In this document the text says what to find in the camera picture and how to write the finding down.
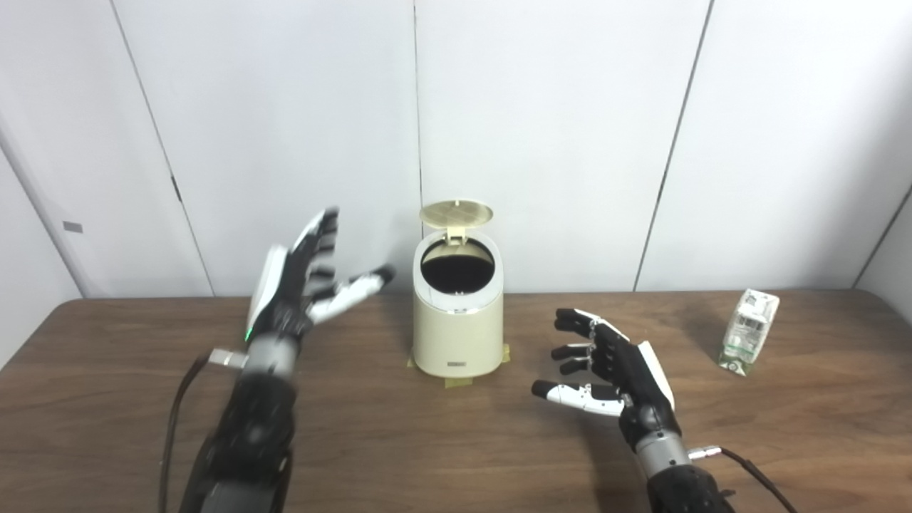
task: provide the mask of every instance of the small gray tag on wall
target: small gray tag on wall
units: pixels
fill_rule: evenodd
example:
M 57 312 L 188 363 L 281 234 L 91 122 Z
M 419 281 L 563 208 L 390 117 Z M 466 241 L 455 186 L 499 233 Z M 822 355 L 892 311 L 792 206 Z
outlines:
M 73 232 L 74 234 L 82 233 L 82 225 L 80 223 L 70 223 L 69 221 L 64 221 L 63 229 L 68 232 Z

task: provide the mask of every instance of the black robotic fingertip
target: black robotic fingertip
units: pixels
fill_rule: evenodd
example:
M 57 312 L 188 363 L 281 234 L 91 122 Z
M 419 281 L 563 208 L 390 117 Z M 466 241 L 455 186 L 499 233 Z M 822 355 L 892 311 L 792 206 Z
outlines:
M 547 382 L 545 380 L 535 380 L 532 383 L 532 395 L 541 397 L 542 399 L 548 398 L 548 393 L 554 389 L 559 383 Z

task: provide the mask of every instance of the cream trash can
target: cream trash can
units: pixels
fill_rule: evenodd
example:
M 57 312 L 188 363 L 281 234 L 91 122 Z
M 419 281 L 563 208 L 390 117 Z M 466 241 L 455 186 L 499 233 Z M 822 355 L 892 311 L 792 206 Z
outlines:
M 491 220 L 491 208 L 453 200 L 421 209 L 437 232 L 415 251 L 414 345 L 420 369 L 441 378 L 492 372 L 503 359 L 503 262 L 494 242 L 469 231 Z

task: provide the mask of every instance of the trash can lid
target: trash can lid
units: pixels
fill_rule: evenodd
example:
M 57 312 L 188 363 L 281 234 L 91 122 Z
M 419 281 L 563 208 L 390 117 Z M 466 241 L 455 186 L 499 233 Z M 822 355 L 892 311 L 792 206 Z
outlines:
M 448 200 L 421 209 L 421 221 L 431 228 L 474 228 L 491 221 L 494 212 L 486 204 L 471 200 Z

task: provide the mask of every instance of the cable connector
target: cable connector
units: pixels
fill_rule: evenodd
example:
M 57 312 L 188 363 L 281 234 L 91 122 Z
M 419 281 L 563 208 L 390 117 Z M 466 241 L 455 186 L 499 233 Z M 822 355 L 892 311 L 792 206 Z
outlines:
M 247 355 L 242 352 L 232 352 L 224 349 L 213 349 L 209 353 L 209 363 L 231 367 L 232 369 L 243 369 L 247 363 Z
M 708 458 L 720 454 L 722 454 L 722 448 L 718 445 L 707 445 L 706 447 L 697 447 L 696 449 L 690 449 L 688 451 L 690 461 L 696 461 L 698 459 Z

